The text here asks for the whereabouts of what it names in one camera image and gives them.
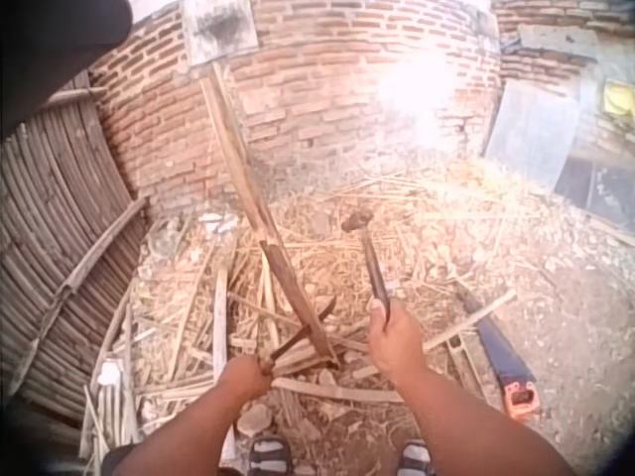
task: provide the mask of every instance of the foot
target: foot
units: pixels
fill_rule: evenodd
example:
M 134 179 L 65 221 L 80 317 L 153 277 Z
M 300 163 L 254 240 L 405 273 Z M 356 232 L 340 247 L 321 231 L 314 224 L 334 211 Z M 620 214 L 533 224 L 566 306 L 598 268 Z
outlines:
M 430 462 L 430 454 L 424 443 L 420 439 L 408 441 L 399 457 L 397 476 L 434 476 L 435 474 Z
M 294 473 L 291 447 L 280 436 L 254 439 L 249 450 L 248 476 L 281 476 Z

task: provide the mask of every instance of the orange saw handle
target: orange saw handle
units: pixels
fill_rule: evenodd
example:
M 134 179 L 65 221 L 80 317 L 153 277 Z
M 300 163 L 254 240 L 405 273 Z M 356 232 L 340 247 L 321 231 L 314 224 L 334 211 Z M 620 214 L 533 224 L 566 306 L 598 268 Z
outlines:
M 503 389 L 505 411 L 513 419 L 527 419 L 540 407 L 540 397 L 533 382 L 512 382 Z

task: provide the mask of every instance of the wooden board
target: wooden board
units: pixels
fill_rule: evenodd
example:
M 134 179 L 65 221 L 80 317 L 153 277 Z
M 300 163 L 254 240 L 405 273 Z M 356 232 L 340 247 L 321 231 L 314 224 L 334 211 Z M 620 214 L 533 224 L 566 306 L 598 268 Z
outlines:
M 236 187 L 245 213 L 263 252 L 267 256 L 271 271 L 289 300 L 289 304 L 303 324 L 311 330 L 311 343 L 317 354 L 336 363 L 335 354 L 318 321 L 318 315 L 309 303 L 305 291 L 298 284 L 296 273 L 274 223 L 267 203 L 263 199 L 248 165 L 248 153 L 240 135 L 236 118 L 221 86 L 219 66 L 201 80 L 201 87 L 220 144 L 225 163 Z

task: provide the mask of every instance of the hammer handle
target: hammer handle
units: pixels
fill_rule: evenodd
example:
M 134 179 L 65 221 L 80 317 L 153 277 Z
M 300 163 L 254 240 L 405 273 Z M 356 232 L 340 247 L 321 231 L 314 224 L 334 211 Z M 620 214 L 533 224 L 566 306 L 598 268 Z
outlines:
M 373 289 L 373 295 L 381 300 L 386 309 L 386 322 L 390 319 L 390 299 L 388 298 L 388 292 L 386 291 L 386 285 L 384 284 L 384 277 L 381 274 L 379 268 L 379 261 L 377 260 L 377 254 L 375 253 L 375 247 L 370 239 L 370 233 L 367 228 L 362 229 L 361 244 L 364 249 L 364 258 L 366 259 L 366 269 L 368 270 L 368 276 L 370 277 L 370 286 Z

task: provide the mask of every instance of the hammer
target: hammer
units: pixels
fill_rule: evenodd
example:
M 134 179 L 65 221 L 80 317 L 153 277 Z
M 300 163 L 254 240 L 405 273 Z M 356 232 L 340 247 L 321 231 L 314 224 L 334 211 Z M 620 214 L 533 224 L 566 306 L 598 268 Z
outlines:
M 359 238 L 364 250 L 364 258 L 366 259 L 366 269 L 368 270 L 368 276 L 370 276 L 370 286 L 373 289 L 373 295 L 384 304 L 384 309 L 386 309 L 386 321 L 388 321 L 388 319 L 390 319 L 390 300 L 386 292 L 386 285 L 384 285 L 384 278 L 381 276 L 381 270 L 379 269 L 375 247 L 368 232 L 368 222 L 372 219 L 372 211 L 367 209 L 358 210 L 353 212 L 348 219 L 341 224 L 341 229 L 346 233 L 359 230 Z

